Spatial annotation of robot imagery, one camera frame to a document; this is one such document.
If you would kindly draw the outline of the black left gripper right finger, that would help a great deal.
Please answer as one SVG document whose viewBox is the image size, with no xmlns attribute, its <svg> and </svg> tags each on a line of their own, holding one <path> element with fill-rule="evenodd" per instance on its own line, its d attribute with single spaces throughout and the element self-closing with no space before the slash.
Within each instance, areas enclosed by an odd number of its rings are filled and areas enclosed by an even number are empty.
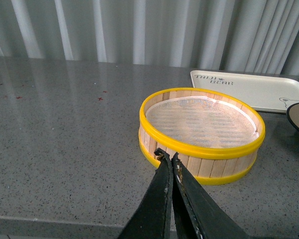
<svg viewBox="0 0 299 239">
<path fill-rule="evenodd" d="M 179 239 L 249 238 L 192 176 L 178 158 L 178 153 L 173 156 L 171 163 L 172 203 Z"/>
</svg>

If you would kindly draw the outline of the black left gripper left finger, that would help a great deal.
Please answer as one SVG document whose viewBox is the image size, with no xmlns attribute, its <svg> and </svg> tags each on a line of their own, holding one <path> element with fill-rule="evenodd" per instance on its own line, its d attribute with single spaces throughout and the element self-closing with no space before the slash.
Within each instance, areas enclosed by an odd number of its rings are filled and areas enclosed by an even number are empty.
<svg viewBox="0 0 299 239">
<path fill-rule="evenodd" d="M 118 238 L 120 239 L 168 239 L 173 191 L 172 164 L 165 151 L 157 148 L 154 154 L 160 165 L 133 216 Z"/>
</svg>

